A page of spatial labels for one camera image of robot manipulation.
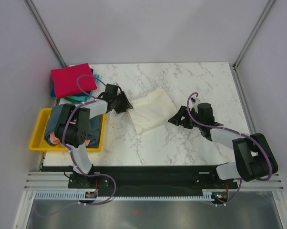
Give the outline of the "cream white t shirt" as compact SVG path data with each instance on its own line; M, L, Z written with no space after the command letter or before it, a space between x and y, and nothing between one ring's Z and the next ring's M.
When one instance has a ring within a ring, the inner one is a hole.
M165 124L177 113L175 104L162 87L131 100L131 105L128 115L137 135Z

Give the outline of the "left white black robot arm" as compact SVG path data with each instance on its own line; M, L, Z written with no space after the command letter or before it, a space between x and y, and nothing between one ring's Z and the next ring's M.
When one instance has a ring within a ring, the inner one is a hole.
M123 113L132 107L125 92L116 84L107 84L105 91L91 101L62 105L54 135L68 149L72 159L73 172L68 188L93 188L97 181L86 149L92 127L90 120L112 110Z

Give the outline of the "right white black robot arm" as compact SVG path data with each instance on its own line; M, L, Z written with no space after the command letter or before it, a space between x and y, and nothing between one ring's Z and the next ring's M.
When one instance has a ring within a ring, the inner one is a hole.
M196 127L202 137L233 150L235 161L218 165L216 172L209 176L209 182L213 187L219 188L229 179L241 179L245 182L269 180L278 172L277 161L265 136L261 133L241 134L224 127L215 121L209 103L199 103L191 109L181 106L168 122L186 129Z

